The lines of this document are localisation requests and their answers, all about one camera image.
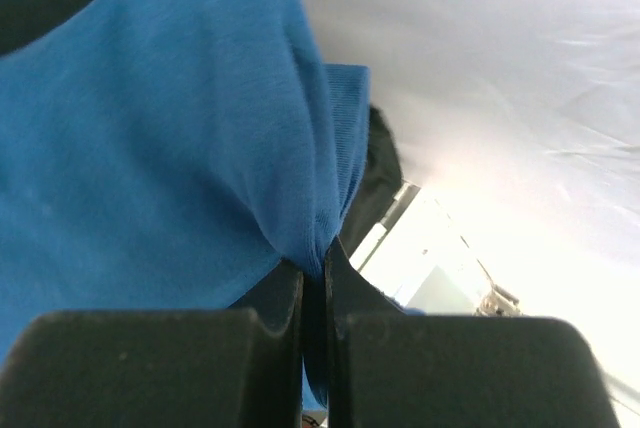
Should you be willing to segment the dark blue t shirt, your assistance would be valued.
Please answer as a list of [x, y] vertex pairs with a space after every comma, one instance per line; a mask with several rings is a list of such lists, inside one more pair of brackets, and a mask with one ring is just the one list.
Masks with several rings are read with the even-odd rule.
[[282, 261], [322, 282], [369, 88], [302, 0], [93, 0], [4, 55], [2, 367], [48, 313], [224, 309]]

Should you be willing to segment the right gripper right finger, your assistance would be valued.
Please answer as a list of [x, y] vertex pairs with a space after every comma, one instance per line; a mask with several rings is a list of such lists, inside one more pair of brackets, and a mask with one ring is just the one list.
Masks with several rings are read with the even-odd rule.
[[334, 242], [325, 258], [333, 427], [614, 427], [582, 335], [553, 318], [408, 313]]

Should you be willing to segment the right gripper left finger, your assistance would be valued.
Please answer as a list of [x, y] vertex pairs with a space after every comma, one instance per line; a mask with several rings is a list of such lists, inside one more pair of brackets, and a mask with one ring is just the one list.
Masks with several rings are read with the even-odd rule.
[[60, 311], [1, 372], [5, 427], [297, 427], [303, 276], [283, 263], [218, 311]]

